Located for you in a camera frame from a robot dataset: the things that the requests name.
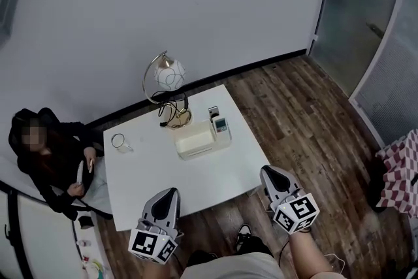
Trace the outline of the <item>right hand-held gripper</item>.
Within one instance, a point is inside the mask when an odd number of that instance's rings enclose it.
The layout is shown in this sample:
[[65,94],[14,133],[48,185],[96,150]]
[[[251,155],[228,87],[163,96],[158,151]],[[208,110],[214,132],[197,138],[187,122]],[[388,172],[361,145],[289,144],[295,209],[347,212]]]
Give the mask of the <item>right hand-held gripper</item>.
[[[297,179],[279,167],[264,165],[260,178],[265,195],[271,203],[282,201],[299,188]],[[311,193],[277,206],[272,221],[287,234],[299,232],[312,225],[319,214],[319,207]]]

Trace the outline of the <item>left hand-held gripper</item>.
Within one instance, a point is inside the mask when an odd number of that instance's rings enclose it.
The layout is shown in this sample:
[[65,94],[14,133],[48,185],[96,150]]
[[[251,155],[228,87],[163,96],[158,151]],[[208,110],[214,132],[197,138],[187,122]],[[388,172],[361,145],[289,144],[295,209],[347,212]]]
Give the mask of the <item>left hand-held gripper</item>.
[[[166,264],[183,237],[172,228],[180,217],[180,204],[177,188],[160,191],[148,200],[137,227],[131,230],[128,251],[141,260]],[[166,227],[152,223],[157,221],[166,222]]]

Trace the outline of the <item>cream plastic organizer tray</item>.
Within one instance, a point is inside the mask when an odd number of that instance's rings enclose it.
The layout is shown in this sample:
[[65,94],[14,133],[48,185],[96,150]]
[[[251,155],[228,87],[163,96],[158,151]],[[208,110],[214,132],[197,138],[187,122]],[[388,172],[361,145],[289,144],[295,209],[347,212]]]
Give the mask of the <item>cream plastic organizer tray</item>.
[[174,131],[176,151],[183,160],[190,160],[222,150],[229,147],[231,142],[230,127],[228,132],[217,135],[210,117],[207,120]]

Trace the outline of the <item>white remote control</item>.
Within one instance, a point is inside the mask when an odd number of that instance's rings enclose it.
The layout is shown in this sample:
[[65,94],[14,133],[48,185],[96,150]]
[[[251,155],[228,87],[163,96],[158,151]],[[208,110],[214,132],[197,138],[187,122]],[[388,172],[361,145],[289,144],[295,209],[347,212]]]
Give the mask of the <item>white remote control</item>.
[[214,130],[216,134],[229,131],[229,126],[225,118],[222,118],[220,116],[217,116],[212,119],[212,123],[214,125]]

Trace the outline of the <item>person's right forearm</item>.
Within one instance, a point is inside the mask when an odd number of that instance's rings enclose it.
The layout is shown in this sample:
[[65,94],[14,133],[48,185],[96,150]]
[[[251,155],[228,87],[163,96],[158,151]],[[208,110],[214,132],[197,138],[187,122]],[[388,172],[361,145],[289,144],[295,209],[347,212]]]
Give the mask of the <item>person's right forearm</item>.
[[330,263],[310,233],[289,235],[289,245],[298,279],[312,279],[316,274],[332,272]]

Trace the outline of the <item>person's black white right shoe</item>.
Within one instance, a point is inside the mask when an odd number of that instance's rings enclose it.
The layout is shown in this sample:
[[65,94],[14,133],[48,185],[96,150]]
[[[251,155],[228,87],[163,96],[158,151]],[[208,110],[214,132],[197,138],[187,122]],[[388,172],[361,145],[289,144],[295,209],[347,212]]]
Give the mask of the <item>person's black white right shoe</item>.
[[251,236],[252,236],[251,227],[248,224],[243,223],[238,230],[237,240],[235,244],[235,251],[238,252],[241,249],[243,243],[247,239],[251,238]]

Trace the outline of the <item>person's black trousers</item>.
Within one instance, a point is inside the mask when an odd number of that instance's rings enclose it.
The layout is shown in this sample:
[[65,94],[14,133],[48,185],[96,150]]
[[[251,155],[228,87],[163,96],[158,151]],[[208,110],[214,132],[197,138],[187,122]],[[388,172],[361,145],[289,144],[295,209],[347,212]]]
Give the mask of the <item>person's black trousers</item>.
[[[244,255],[254,252],[264,253],[272,256],[272,253],[267,245],[265,245],[259,237],[253,235],[243,243],[241,249],[238,252],[235,252],[234,255]],[[191,254],[186,267],[200,265],[215,259],[217,259],[215,254],[197,250]]]

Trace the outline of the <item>glass mug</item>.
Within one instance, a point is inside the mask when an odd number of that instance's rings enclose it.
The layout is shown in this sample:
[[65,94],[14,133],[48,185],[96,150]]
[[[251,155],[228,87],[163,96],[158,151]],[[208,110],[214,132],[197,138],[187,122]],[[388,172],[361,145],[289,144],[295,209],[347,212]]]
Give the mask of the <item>glass mug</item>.
[[111,138],[112,146],[120,153],[132,152],[133,148],[128,144],[127,139],[121,133],[116,133]]

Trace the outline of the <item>person's beige shirt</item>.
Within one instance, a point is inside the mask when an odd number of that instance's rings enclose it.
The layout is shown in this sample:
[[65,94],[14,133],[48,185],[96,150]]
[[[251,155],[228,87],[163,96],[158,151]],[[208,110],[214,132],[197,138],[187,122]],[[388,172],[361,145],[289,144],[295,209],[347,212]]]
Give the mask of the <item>person's beige shirt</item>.
[[255,252],[187,267],[180,279],[285,279],[285,276],[272,256]]

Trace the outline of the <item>white bowl with colourful items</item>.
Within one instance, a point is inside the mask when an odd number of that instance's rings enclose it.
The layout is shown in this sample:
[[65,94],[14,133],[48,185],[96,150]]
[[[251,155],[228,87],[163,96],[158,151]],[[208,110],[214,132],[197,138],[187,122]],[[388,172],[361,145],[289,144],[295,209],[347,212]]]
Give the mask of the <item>white bowl with colourful items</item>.
[[105,279],[105,270],[96,260],[84,263],[85,279]]

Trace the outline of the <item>black bag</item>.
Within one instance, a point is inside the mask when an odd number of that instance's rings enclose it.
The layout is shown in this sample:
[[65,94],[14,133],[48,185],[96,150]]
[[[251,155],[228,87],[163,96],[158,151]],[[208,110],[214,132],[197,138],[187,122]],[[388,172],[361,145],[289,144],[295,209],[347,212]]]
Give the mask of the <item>black bag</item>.
[[385,187],[383,176],[386,172],[387,168],[383,161],[378,157],[373,157],[368,164],[370,181],[368,183],[366,198],[370,208],[376,213],[381,213],[385,210],[384,207],[378,207],[377,204],[381,199],[381,191]]

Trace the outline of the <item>red white checkered bag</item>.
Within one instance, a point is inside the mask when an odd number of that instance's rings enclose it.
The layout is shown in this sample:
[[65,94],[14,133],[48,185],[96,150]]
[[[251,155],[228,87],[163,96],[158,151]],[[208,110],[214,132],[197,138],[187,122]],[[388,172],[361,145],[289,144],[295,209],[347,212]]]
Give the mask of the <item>red white checkered bag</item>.
[[375,157],[387,169],[376,206],[393,207],[410,218],[418,218],[418,129],[382,148]]

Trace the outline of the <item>white black-framed desk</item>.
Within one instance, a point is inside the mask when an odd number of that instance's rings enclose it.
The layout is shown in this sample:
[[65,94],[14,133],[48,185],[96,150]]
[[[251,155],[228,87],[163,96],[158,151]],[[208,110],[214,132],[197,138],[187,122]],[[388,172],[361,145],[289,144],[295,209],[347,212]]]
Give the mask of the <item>white black-framed desk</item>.
[[[0,181],[0,279],[85,279],[83,255],[114,279],[97,224],[83,207],[71,221]],[[79,247],[80,239],[91,246]]]

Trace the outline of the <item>brass globe table lamp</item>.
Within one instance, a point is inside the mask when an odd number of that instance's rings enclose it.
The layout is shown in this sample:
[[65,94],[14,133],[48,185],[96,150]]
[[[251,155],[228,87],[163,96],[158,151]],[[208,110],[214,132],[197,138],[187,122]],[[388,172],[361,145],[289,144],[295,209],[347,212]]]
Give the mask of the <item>brass globe table lamp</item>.
[[[148,93],[146,86],[149,74],[160,87],[152,94]],[[180,91],[184,81],[184,66],[177,59],[168,57],[167,51],[154,57],[146,67],[142,91],[150,103],[158,106],[159,126],[162,128],[180,129],[192,121],[188,96]]]

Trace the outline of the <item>glass partition with blinds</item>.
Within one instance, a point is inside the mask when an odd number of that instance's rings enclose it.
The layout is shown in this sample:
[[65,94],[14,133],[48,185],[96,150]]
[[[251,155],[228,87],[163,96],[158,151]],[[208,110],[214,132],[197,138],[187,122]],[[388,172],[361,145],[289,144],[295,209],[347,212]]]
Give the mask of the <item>glass partition with blinds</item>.
[[380,147],[418,129],[418,0],[396,0],[349,102]]

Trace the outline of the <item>frosted glass door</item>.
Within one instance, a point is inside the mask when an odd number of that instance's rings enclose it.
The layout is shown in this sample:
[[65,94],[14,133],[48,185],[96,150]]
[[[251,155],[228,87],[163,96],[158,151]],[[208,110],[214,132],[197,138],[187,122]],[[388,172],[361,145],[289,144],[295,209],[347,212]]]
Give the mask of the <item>frosted glass door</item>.
[[366,25],[386,31],[396,0],[323,0],[310,56],[351,95],[382,39]]

